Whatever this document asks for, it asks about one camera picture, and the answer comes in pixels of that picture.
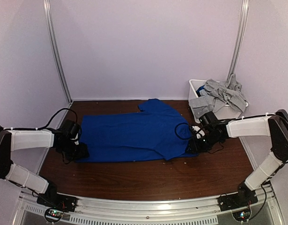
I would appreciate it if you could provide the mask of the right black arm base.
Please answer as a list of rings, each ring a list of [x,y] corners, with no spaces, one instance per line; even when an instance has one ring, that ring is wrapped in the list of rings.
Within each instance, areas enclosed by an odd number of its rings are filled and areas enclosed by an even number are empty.
[[[221,194],[217,198],[221,211],[234,210],[241,207],[248,207],[258,202],[255,190],[250,190],[243,182],[237,188],[235,194]]]

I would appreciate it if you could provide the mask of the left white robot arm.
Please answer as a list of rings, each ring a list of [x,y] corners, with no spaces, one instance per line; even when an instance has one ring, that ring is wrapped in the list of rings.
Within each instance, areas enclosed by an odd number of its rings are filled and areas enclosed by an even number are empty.
[[[81,126],[67,120],[58,129],[4,128],[0,126],[0,179],[11,181],[23,188],[42,194],[51,208],[61,204],[54,184],[30,170],[15,164],[11,153],[16,150],[54,148],[68,163],[89,157],[87,145],[80,142]]]

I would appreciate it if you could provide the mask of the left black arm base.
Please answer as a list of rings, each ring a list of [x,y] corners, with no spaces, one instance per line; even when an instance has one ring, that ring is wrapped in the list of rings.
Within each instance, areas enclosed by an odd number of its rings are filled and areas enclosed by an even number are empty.
[[[56,208],[63,212],[74,212],[77,205],[77,198],[57,193],[57,186],[49,183],[47,190],[43,194],[37,194],[37,203]]]

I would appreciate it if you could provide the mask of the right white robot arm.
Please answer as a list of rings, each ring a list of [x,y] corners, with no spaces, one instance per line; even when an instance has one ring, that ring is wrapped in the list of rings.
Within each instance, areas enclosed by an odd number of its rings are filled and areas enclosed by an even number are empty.
[[[252,199],[252,191],[271,179],[288,163],[288,113],[279,109],[275,113],[266,113],[237,119],[218,119],[213,112],[199,119],[200,125],[188,126],[191,136],[187,137],[187,152],[192,154],[209,152],[217,143],[227,139],[240,138],[245,148],[248,141],[267,141],[271,149],[262,163],[239,185],[234,196],[238,207],[245,206]]]

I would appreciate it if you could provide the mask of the blue t-shirt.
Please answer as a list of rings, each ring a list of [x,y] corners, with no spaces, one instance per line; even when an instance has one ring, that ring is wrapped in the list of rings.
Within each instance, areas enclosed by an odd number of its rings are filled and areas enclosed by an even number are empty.
[[[191,136],[186,119],[174,108],[150,99],[139,112],[85,115],[80,141],[89,157],[78,163],[137,162],[193,157],[185,152]]]

